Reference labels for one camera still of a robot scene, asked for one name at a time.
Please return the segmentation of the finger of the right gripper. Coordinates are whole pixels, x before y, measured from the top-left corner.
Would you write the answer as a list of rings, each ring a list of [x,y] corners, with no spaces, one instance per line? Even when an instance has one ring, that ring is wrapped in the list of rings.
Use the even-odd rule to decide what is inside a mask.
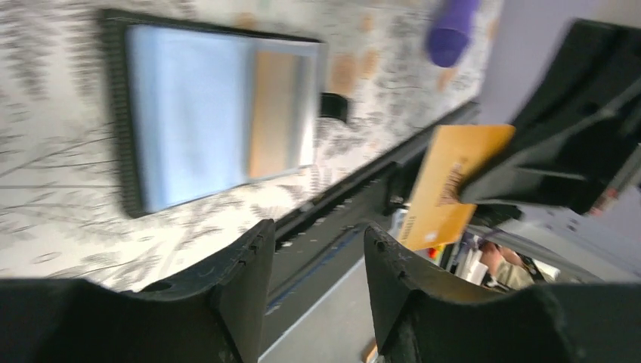
[[[577,19],[463,203],[604,210],[640,183],[640,31]]]

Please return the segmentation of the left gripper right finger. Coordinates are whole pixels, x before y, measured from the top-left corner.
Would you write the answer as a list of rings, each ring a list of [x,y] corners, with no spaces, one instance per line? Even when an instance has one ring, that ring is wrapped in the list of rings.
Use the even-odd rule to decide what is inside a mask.
[[[376,344],[386,362],[638,362],[638,284],[535,284],[499,293],[364,232]]]

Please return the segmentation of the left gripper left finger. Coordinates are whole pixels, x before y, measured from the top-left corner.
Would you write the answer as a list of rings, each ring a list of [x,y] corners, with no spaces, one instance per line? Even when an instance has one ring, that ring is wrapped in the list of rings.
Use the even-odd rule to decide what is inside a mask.
[[[255,362],[275,245],[260,221],[138,292],[74,279],[1,282],[3,362]]]

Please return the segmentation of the black leather card holder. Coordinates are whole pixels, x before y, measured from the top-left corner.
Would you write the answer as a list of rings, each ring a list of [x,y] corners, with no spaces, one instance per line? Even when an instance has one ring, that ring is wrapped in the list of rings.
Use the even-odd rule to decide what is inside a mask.
[[[316,121],[348,118],[320,39],[114,8],[99,24],[132,218],[310,166]]]

